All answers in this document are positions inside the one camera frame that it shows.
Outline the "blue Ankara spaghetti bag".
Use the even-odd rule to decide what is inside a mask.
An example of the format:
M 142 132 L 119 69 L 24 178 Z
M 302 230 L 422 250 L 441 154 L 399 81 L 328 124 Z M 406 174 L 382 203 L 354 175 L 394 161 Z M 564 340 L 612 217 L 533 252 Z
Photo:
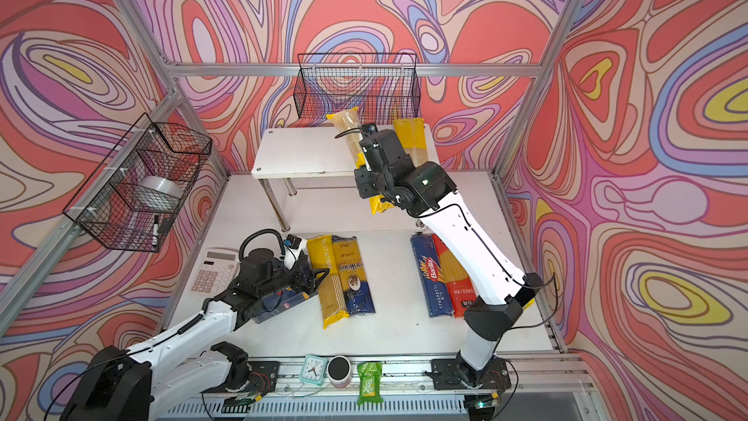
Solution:
M 338 276 L 350 316 L 375 314 L 376 309 L 356 238 L 332 236 Z

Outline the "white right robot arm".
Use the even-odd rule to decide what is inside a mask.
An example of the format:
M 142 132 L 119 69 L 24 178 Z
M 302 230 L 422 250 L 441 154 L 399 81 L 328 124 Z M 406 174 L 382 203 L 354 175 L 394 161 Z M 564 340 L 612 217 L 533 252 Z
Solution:
M 475 286 L 476 300 L 465 312 L 469 333 L 456 364 L 465 376 L 477 377 L 545 283 L 499 249 L 440 164 L 426 161 L 416 166 L 397 133 L 374 124 L 354 129 L 354 141 L 363 157 L 355 169 L 360 197 L 381 199 L 422 221 L 455 255 Z

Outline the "silver tape roll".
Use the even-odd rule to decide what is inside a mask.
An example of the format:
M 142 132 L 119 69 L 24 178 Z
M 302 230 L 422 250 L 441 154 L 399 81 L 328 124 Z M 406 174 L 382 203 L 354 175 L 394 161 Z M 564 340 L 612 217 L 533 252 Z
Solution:
M 183 189 L 179 185 L 172 180 L 165 179 L 165 177 L 157 177 L 157 175 L 144 177 L 139 182 L 139 185 L 173 198 L 181 198 L 183 195 Z

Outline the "white two-tier shelf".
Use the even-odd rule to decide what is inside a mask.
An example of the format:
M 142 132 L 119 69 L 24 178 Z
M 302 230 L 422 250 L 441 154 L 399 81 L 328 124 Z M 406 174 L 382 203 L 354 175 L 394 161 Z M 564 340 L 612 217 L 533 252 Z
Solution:
M 282 230 L 352 235 L 356 232 L 417 232 L 418 220 L 392 208 L 372 214 L 360 198 L 355 162 L 331 126 L 269 129 L 257 151 L 257 180 Z

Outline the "red spaghetti bag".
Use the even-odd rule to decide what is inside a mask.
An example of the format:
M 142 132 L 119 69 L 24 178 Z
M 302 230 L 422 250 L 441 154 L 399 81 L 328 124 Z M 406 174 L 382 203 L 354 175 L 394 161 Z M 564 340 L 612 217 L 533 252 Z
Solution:
M 469 306 L 476 300 L 473 283 L 467 271 L 459 263 L 454 253 L 446 247 L 444 241 L 436 235 L 432 236 L 432 239 L 434 240 L 441 271 L 453 305 L 454 316 L 457 319 L 462 319 Z

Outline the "blue Barilla rigatoni box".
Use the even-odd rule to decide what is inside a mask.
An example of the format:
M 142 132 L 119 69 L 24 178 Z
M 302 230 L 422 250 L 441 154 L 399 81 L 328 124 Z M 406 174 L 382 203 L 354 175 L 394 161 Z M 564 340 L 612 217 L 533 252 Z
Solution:
M 265 297 L 260 304 L 258 314 L 255 315 L 252 320 L 258 324 L 269 321 L 270 319 L 301 305 L 313 296 L 315 296 L 315 294 L 294 292 L 294 290 L 291 290 L 290 288 L 285 288 L 284 290 L 280 290 L 275 294 Z

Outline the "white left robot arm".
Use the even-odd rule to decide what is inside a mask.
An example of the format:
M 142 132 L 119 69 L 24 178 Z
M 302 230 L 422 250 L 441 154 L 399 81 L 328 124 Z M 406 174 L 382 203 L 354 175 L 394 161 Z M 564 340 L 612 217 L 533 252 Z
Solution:
M 227 336 L 264 313 L 269 296 L 286 288 L 313 294 L 329 273 L 312 267 L 303 251 L 290 257 L 287 266 L 270 249 L 254 249 L 227 288 L 193 317 L 127 349 L 101 350 L 74 381 L 60 417 L 156 420 L 208 389 L 245 391 L 253 374 L 249 355 Z

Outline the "yellow Pastatime spaghetti bag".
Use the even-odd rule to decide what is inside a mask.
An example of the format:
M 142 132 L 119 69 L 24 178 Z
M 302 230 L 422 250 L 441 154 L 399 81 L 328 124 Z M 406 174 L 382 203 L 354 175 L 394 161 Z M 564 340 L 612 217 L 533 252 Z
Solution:
M 327 271 L 318 287 L 323 328 L 350 317 L 335 259 L 331 236 L 319 236 L 308 241 L 307 250 L 311 266 Z

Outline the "aluminium frame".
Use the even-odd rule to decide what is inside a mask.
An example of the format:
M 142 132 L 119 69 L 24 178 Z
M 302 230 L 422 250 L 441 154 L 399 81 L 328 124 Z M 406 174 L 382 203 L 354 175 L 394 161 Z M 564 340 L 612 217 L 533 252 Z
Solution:
M 159 253 L 78 237 L 1 335 L 1 416 L 57 418 L 74 378 L 164 315 L 229 172 L 297 118 L 282 76 L 163 77 L 174 64 L 294 64 L 301 53 L 411 52 L 424 64 L 538 64 L 567 0 L 1 0 L 1 282 L 64 219 L 148 112 L 196 125 L 213 157 Z

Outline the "clear yellow spaghetti bag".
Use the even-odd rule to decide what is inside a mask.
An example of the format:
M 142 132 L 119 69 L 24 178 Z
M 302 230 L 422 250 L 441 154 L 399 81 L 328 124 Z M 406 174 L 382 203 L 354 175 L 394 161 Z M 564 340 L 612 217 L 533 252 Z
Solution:
M 416 168 L 429 161 L 423 118 L 395 119 L 393 129 Z

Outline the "blue Barilla spaghetti box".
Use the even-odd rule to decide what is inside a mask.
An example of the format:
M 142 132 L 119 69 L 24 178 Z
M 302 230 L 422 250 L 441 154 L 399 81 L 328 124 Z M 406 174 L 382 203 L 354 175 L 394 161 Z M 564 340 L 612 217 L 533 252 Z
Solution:
M 429 316 L 431 318 L 453 317 L 454 308 L 432 235 L 416 234 L 410 238 L 410 243 L 419 270 Z

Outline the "green snack packet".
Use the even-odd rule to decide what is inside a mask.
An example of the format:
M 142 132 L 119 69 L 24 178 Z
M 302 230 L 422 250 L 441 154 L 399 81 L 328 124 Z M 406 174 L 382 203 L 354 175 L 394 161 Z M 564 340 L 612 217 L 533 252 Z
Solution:
M 360 380 L 360 393 L 358 394 L 358 405 L 365 403 L 383 403 L 381 395 L 381 378 L 383 375 L 382 362 L 364 362 L 358 364 L 358 379 Z

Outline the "black marker pen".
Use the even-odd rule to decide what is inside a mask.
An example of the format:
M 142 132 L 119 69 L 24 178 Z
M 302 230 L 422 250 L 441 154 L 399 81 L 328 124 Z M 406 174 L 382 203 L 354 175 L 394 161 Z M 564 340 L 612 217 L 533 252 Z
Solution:
M 158 249 L 158 246 L 160 243 L 159 227 L 160 227 L 160 217 L 156 214 L 153 219 L 152 235 L 151 235 L 151 246 L 153 249 Z

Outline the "teal alarm clock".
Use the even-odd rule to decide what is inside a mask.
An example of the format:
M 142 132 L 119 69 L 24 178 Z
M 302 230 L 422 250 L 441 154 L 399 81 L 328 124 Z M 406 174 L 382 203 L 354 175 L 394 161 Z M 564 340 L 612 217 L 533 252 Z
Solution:
M 304 384 L 321 387 L 325 383 L 327 358 L 306 355 L 301 366 L 299 380 Z

